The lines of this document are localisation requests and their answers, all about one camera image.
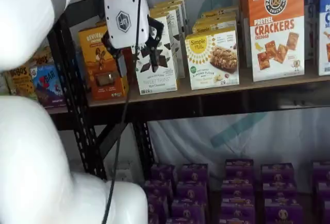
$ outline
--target white box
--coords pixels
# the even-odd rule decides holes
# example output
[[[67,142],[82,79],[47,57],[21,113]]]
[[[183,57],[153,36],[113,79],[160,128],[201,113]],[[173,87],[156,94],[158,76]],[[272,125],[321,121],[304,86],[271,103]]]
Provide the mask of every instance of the white box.
[[[239,84],[236,43],[234,27],[187,36],[192,90]]]
[[[152,18],[164,24],[162,38],[156,52],[160,53],[159,66],[158,68],[151,66],[150,51],[145,44],[141,44],[138,49],[139,60],[136,64],[136,76],[141,95],[177,90],[178,69],[170,14],[155,14],[152,15]],[[132,53],[135,53],[134,46],[132,46]]]

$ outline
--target black metal shelving unit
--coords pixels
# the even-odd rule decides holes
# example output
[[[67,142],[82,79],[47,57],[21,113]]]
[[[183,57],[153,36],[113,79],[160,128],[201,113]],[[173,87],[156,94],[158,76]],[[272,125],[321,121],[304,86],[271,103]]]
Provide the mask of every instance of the black metal shelving unit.
[[[68,6],[48,35],[67,109],[49,113],[58,130],[73,130],[86,172],[105,179],[103,159],[115,144],[125,99],[93,101],[81,80],[70,27],[98,15],[100,0],[83,0]],[[136,85],[126,123],[132,123],[144,176],[154,163],[148,121],[282,111],[330,106],[330,76],[319,77],[312,62],[306,74],[271,81],[252,81],[251,69],[240,69],[240,85],[191,91],[189,76],[180,81],[176,92],[140,96]],[[94,126],[107,125],[96,137]]]

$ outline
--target teal graphic on backdrop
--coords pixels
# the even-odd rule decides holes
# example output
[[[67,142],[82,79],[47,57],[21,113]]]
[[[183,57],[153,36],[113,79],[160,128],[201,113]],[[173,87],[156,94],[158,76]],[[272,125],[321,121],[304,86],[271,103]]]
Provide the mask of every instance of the teal graphic on backdrop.
[[[266,116],[266,114],[266,112],[251,113],[241,118],[236,123],[211,138],[211,144],[213,148],[218,148],[223,144],[230,142],[233,138],[239,136],[241,133],[251,129],[257,123],[259,123]]]
[[[198,13],[198,17],[202,16],[202,13],[217,9],[221,7],[229,7],[233,5],[233,0],[204,0],[201,9]]]

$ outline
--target black cable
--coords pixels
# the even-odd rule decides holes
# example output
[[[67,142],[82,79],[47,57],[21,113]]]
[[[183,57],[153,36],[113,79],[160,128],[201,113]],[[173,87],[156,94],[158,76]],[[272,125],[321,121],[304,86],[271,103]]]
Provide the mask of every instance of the black cable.
[[[134,57],[133,57],[134,72],[135,72],[136,61],[137,61],[137,56],[138,56],[139,31],[140,31],[140,10],[141,10],[141,0],[139,0],[139,2],[138,2],[138,20],[137,20],[137,29],[136,29],[135,54],[134,54]],[[131,81],[130,82],[132,82],[133,79],[134,79],[134,74],[131,75]],[[125,118],[126,118],[127,107],[128,107],[128,103],[129,103],[129,99],[130,99],[130,94],[131,94],[131,87],[129,88],[128,93],[127,93],[126,102],[125,102],[125,105],[124,105],[124,111],[122,113],[122,117],[121,117],[121,121],[120,121],[120,126],[119,126],[120,130],[119,131],[121,131],[121,129],[124,126],[124,123],[125,123]],[[120,132],[118,137],[117,137],[117,146],[116,146],[116,150],[115,150],[115,157],[114,157],[114,164],[113,164],[113,174],[112,174],[112,179],[111,179],[110,193],[109,193],[107,205],[106,205],[106,208],[105,208],[105,211],[104,211],[102,224],[107,223],[108,215],[109,215],[109,211],[110,211],[111,200],[112,200],[112,195],[113,195],[113,188],[114,188],[114,181],[115,181],[115,178],[116,178],[116,171],[117,171],[117,165],[118,165],[121,135],[122,134]]]

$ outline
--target robot logo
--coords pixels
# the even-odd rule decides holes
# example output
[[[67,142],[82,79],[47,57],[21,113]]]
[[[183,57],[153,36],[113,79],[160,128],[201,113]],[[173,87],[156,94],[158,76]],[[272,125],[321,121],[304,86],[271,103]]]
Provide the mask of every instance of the robot logo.
[[[116,17],[117,26],[120,31],[127,32],[131,26],[129,14],[120,11]]]

